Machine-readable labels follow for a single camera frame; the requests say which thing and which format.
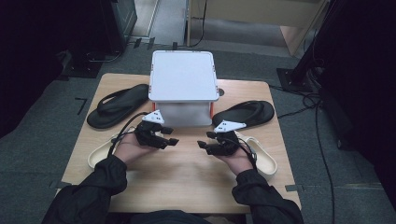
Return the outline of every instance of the white tag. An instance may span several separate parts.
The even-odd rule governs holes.
[[[238,123],[224,120],[215,128],[215,133],[227,133],[237,129],[245,128],[247,125],[245,123]]]
[[[153,123],[161,123],[161,124],[165,123],[160,110],[156,110],[154,112],[147,114],[145,117],[142,118],[142,120],[153,122]]]

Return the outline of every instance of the box lid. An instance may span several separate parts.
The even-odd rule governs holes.
[[[154,51],[148,98],[158,103],[217,101],[219,89],[212,53]]]

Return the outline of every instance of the white plastic box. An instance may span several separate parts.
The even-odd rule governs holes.
[[[212,124],[219,88],[213,55],[207,51],[153,52],[148,98],[159,109],[165,127]]]

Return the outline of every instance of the black flip-flop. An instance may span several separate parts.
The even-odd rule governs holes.
[[[147,84],[113,92],[99,102],[97,108],[87,117],[87,123],[96,129],[110,128],[126,119],[148,99]]]
[[[214,115],[212,124],[217,127],[222,121],[227,120],[245,123],[248,128],[270,121],[274,114],[274,107],[266,101],[246,101]]]

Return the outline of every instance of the wire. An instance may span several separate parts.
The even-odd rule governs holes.
[[[269,87],[273,88],[275,90],[278,90],[278,91],[284,91],[281,87],[272,86],[272,85],[269,85]],[[279,119],[281,119],[283,117],[286,117],[286,116],[292,116],[292,115],[301,113],[301,112],[303,112],[303,111],[305,111],[307,109],[315,108],[315,128],[316,128],[316,132],[317,132],[317,139],[318,139],[318,145],[319,145],[319,149],[320,149],[320,155],[321,155],[321,158],[323,159],[323,164],[324,164],[325,169],[326,169],[327,177],[329,178],[330,191],[331,191],[331,197],[332,197],[332,224],[334,224],[335,223],[334,186],[333,186],[333,182],[332,182],[332,175],[330,174],[330,170],[329,170],[329,165],[327,164],[326,158],[324,156],[323,146],[321,144],[319,128],[318,128],[318,109],[319,109],[319,106],[322,104],[322,100],[319,98],[319,100],[317,102],[315,102],[312,99],[312,97],[314,97],[314,98],[318,98],[319,97],[319,95],[317,93],[303,94],[303,93],[297,92],[297,91],[285,91],[285,92],[289,92],[289,93],[296,94],[296,95],[302,95],[304,97],[303,98],[303,104],[304,104],[305,108],[300,109],[300,110],[295,111],[295,112],[291,112],[289,114],[285,114],[285,115],[279,116],[278,117]],[[306,103],[306,99],[309,99],[310,102],[312,103],[312,105],[307,104]]]
[[[306,43],[306,39],[304,39],[304,44],[303,44],[303,52],[305,53],[305,43]]]
[[[329,183],[330,183],[330,192],[332,195],[332,224],[335,223],[335,199],[334,199],[334,186],[332,183],[332,175],[330,174],[330,170],[329,170],[329,166],[326,162],[326,158],[324,156],[324,152],[323,152],[323,147],[320,141],[320,134],[319,134],[319,127],[318,127],[318,108],[319,108],[320,104],[317,104],[316,106],[316,111],[315,111],[315,126],[316,126],[316,130],[317,130],[317,138],[318,138],[318,144],[319,144],[319,149],[320,149],[320,154],[321,157],[323,159],[323,163],[324,166],[326,168],[326,173],[327,173],[327,177],[329,178]]]
[[[126,133],[124,132],[125,129],[128,127],[128,125],[134,121],[134,119],[136,119],[137,117],[141,116],[141,115],[147,115],[148,112],[141,112],[136,114],[135,116],[133,116],[131,119],[128,120],[128,122],[126,122],[126,124],[123,126],[123,128],[121,129],[121,131],[119,132],[119,134],[117,135],[116,139],[113,142],[113,145],[111,145],[110,149],[108,150],[108,154],[107,156],[111,156],[113,155],[113,151],[114,151],[114,147],[116,146],[116,144],[121,140],[121,137],[124,136]]]
[[[315,85],[315,87],[319,90],[321,89],[320,83],[318,83],[318,78],[322,74],[323,71],[319,71],[318,67],[312,67],[306,71],[309,79]]]
[[[136,127],[131,126],[131,127],[129,128],[129,130],[131,130],[131,129],[136,129]],[[128,132],[122,133],[121,136],[120,136],[120,140],[121,140],[121,139],[123,138],[123,136],[124,136],[125,134],[127,134],[127,133],[134,133],[134,130],[131,131],[131,132],[128,131]],[[116,138],[111,139],[111,143],[114,143],[114,142],[117,142],[117,141],[116,141]]]
[[[244,143],[245,143],[245,145],[247,145],[247,147],[248,147],[248,149],[249,149],[249,151],[250,152],[248,152],[244,147],[242,147],[242,145],[238,142],[238,143],[236,143],[235,141],[233,141],[233,140],[231,140],[231,139],[228,139],[228,138],[221,138],[221,137],[218,137],[218,138],[216,138],[218,141],[226,141],[226,142],[229,142],[229,143],[232,143],[232,144],[234,144],[234,145],[237,145],[238,147],[240,147],[240,148],[242,148],[242,150],[244,150],[245,151],[245,153],[247,154],[247,158],[248,158],[248,160],[250,161],[250,163],[251,163],[251,165],[253,166],[253,169],[257,172],[257,165],[256,165],[256,154],[255,153],[252,153],[252,150],[251,150],[251,147],[250,147],[250,145],[247,143],[247,142],[245,142],[243,139],[241,139],[241,138],[238,138],[239,140],[241,140],[241,141],[243,141]]]
[[[111,63],[111,62],[116,61],[120,56],[121,56],[121,52],[119,52],[119,54],[116,57],[109,59],[109,60],[88,60],[88,62],[90,62],[90,63]]]
[[[285,91],[285,90],[283,90],[281,87],[277,87],[277,86],[273,86],[273,85],[269,85],[269,87],[272,88],[272,89],[278,90],[278,91]],[[319,98],[319,95],[318,95],[317,93],[308,93],[308,94],[305,94],[305,93],[302,93],[302,92],[299,92],[299,91],[285,91],[285,92],[288,92],[288,93],[291,93],[291,94],[295,94],[295,95],[303,96],[303,105],[304,105],[304,108],[299,109],[299,110],[294,111],[294,112],[290,112],[290,113],[284,114],[284,115],[280,115],[280,116],[277,117],[278,119],[283,119],[283,118],[285,118],[285,117],[287,117],[287,116],[293,116],[293,115],[302,113],[302,112],[304,112],[305,110],[313,109],[313,108],[315,108],[315,107],[317,106],[317,104],[318,104],[318,102],[319,102],[319,101],[315,101],[315,100],[313,99],[313,98]]]
[[[204,17],[202,18],[202,34],[201,34],[201,38],[199,39],[199,41],[196,44],[191,45],[192,47],[196,47],[197,45],[199,45],[199,43],[201,43],[202,39],[204,38],[204,35],[205,35],[206,5],[207,5],[207,0],[205,0]]]

